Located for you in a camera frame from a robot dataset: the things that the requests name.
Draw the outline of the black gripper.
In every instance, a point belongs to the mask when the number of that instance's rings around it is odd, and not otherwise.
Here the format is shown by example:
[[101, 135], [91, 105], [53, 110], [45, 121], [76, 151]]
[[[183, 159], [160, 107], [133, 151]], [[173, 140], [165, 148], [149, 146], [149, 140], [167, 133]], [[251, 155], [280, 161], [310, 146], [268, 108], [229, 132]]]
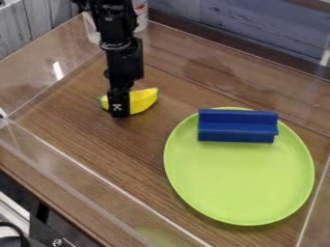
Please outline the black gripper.
[[128, 91], [133, 81], [144, 77], [143, 41], [133, 38], [129, 45], [120, 49], [107, 49], [107, 70], [104, 76], [109, 81], [108, 112], [113, 118], [129, 116]]

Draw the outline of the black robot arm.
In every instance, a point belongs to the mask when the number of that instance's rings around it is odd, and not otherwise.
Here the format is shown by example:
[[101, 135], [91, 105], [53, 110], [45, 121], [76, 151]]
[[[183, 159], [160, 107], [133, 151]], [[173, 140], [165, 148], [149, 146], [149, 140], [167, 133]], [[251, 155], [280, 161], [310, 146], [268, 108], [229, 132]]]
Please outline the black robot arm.
[[105, 53], [109, 89], [108, 112], [113, 118], [131, 115], [129, 92], [133, 82], [144, 77], [143, 41], [133, 34], [137, 27], [131, 0], [71, 0], [81, 12], [92, 14], [100, 34], [99, 47]]

